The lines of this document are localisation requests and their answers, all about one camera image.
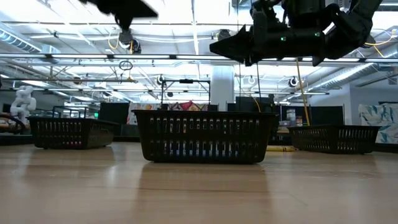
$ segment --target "hanging wire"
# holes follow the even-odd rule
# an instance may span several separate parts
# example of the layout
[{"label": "hanging wire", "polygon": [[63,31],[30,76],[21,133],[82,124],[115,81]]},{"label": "hanging wire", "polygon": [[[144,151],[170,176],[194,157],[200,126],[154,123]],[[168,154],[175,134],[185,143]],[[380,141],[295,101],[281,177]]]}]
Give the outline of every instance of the hanging wire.
[{"label": "hanging wire", "polygon": [[[236,1],[236,28],[239,32],[239,2]],[[241,63],[239,62],[239,110],[242,109],[242,71]]]},{"label": "hanging wire", "polygon": [[261,98],[261,87],[260,87],[260,71],[259,71],[259,63],[257,62],[257,83],[259,86],[259,95],[260,95],[260,105],[262,106],[262,98]]},{"label": "hanging wire", "polygon": [[304,103],[305,119],[307,120],[308,126],[310,126],[310,118],[308,116],[308,110],[307,110],[307,97],[304,95],[303,83],[301,82],[299,58],[296,58],[296,66],[297,66],[298,82],[300,83],[301,96],[303,98],[303,103]]}]

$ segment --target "yellow cable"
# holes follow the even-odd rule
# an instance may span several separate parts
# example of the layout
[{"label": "yellow cable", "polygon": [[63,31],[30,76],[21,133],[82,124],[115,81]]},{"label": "yellow cable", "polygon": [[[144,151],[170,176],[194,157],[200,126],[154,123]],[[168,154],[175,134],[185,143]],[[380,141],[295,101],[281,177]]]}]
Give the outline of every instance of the yellow cable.
[{"label": "yellow cable", "polygon": [[381,42],[381,43],[378,43],[378,44],[371,44],[371,43],[365,43],[365,44],[366,44],[366,45],[370,45],[370,46],[380,46],[380,45],[386,44],[386,43],[390,42],[390,41],[393,39],[393,36],[394,36],[394,33],[395,33],[395,32],[396,32],[395,30],[392,30],[392,31],[391,31],[390,39],[387,40],[387,41],[384,41],[384,42]]},{"label": "yellow cable", "polygon": [[373,47],[376,49],[376,51],[379,53],[379,55],[380,55],[381,57],[386,58],[386,57],[381,53],[381,51],[378,49],[378,47],[376,47],[376,46],[373,46]]},{"label": "yellow cable", "polygon": [[241,88],[241,91],[242,91],[242,93],[243,94],[245,94],[245,95],[247,95],[247,96],[250,96],[251,98],[253,98],[254,99],[254,102],[256,102],[256,104],[257,104],[257,108],[259,109],[259,112],[261,113],[261,107],[260,107],[260,104],[259,104],[259,102],[257,102],[257,100],[255,99],[255,97],[254,96],[252,96],[251,94],[249,94],[249,93],[245,93],[243,90],[242,90],[242,88]]},{"label": "yellow cable", "polygon": [[134,46],[134,41],[130,41],[130,54],[133,54],[132,48]]},{"label": "yellow cable", "polygon": [[256,102],[257,108],[259,108],[259,112],[261,113],[261,107],[260,107],[259,102],[257,102],[257,100],[255,99],[255,97],[253,97],[252,95],[250,95],[250,96],[254,99],[254,102]]},{"label": "yellow cable", "polygon": [[304,102],[305,118],[307,119],[307,124],[310,125],[310,119],[309,119],[308,111],[307,111],[307,102],[306,102],[307,99],[304,95],[303,83],[301,82],[301,76],[300,76],[299,58],[296,58],[296,66],[297,66],[297,73],[298,73],[298,82],[300,83],[301,95],[303,97],[303,102]]},{"label": "yellow cable", "polygon": [[118,36],[118,40],[116,42],[116,46],[115,47],[112,46],[110,37],[111,37],[111,33],[109,33],[108,45],[109,45],[110,48],[116,49],[119,46],[119,36]]}]

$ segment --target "ceiling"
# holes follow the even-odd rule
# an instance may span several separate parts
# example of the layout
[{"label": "ceiling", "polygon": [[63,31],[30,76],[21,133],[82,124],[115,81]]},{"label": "ceiling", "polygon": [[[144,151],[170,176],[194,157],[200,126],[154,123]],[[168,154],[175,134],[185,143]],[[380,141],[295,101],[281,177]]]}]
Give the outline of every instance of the ceiling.
[{"label": "ceiling", "polygon": [[[236,32],[243,24],[252,24],[248,9],[241,9],[236,13],[231,7],[231,0],[147,0],[148,5],[159,13],[158,19],[141,19],[133,21],[131,26],[133,36],[142,46],[142,54],[176,54],[176,55],[212,55],[209,44],[215,42],[214,36],[220,29]],[[281,8],[276,8],[277,15],[282,17]],[[62,54],[129,54],[129,51],[118,46],[118,26],[114,18],[100,13],[91,4],[81,4],[78,0],[13,0],[2,4],[0,21],[14,32],[29,38],[29,41],[47,44],[59,50]],[[398,21],[398,13],[381,11],[375,13],[372,36],[378,42],[390,39],[392,31]],[[380,50],[396,44],[393,38],[387,44],[380,46]],[[26,53],[25,51],[0,41],[1,53]],[[347,57],[378,57],[374,48],[358,49]],[[7,73],[8,77],[52,78],[104,80],[103,82],[88,82],[81,85],[72,82],[47,82],[48,86],[64,88],[95,88],[103,86],[105,89],[123,90],[156,90],[156,79],[162,75],[167,79],[179,80],[183,78],[210,80],[214,66],[219,64],[206,60],[130,60],[134,68],[122,71],[118,64],[120,60],[112,62],[96,59],[75,60],[62,59],[61,63],[52,65],[40,60],[14,59],[13,62],[29,67],[23,72]],[[257,67],[245,67],[236,63],[234,66],[236,79],[235,90],[250,91],[257,88],[252,78],[257,78]],[[323,63],[319,67],[312,67],[309,63],[302,63],[300,73],[307,85],[321,80],[333,72],[345,67],[353,67],[354,63]],[[0,67],[9,66],[9,61],[0,62]],[[128,76],[138,83],[105,82],[115,79],[126,81]],[[272,62],[261,64],[258,75],[261,90],[264,91],[296,91],[288,86],[288,79],[297,75],[294,62]],[[182,93],[179,99],[206,100],[206,87],[199,84],[187,85],[176,83],[170,90],[201,90],[201,93]],[[68,96],[76,93],[60,91]],[[122,100],[154,101],[158,93],[118,93]],[[103,95],[97,93],[84,94],[88,98],[101,99]]]}]

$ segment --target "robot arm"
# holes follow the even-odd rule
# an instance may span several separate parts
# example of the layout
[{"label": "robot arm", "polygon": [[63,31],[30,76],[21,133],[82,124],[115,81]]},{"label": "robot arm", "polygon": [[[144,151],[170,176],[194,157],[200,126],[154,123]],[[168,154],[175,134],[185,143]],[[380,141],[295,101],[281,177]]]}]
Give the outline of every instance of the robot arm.
[{"label": "robot arm", "polygon": [[326,34],[326,58],[339,59],[365,42],[375,43],[370,36],[372,17],[382,0],[355,0],[347,14],[340,12],[333,18],[335,26]]},{"label": "robot arm", "polygon": [[[246,66],[264,58],[308,56],[317,66],[325,58],[338,59],[365,47],[365,42],[374,42],[369,36],[372,17],[382,0],[354,0],[347,13],[337,4],[325,7],[324,0],[282,0],[289,26],[275,18],[270,4],[276,2],[255,2],[250,31],[243,27],[235,36],[211,44],[210,51]],[[331,23],[335,26],[324,34]]]},{"label": "robot arm", "polygon": [[147,4],[141,0],[79,0],[82,3],[92,3],[104,14],[112,14],[123,32],[130,31],[134,18],[157,17]]}]

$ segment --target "metal duct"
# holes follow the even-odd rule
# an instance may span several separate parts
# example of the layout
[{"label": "metal duct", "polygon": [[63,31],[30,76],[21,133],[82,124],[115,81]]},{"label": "metal duct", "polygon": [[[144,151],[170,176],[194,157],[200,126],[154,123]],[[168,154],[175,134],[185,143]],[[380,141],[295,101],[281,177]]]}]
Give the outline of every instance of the metal duct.
[{"label": "metal duct", "polygon": [[[59,54],[60,51],[47,44],[40,44],[30,40],[22,34],[12,30],[0,22],[0,40],[32,54]],[[44,62],[58,63],[55,59],[43,59]]]},{"label": "metal duct", "polygon": [[[387,58],[396,58],[398,54],[398,44],[382,50],[382,54]],[[378,53],[370,56],[370,58],[377,57]],[[310,85],[308,91],[330,90],[334,87],[342,86],[359,78],[371,75],[380,71],[381,66],[378,63],[365,63],[353,68],[344,68],[335,72],[316,83]]]},{"label": "metal duct", "polygon": [[22,34],[14,32],[3,23],[0,23],[0,40],[29,53],[41,53],[42,51],[40,44],[29,40]]}]

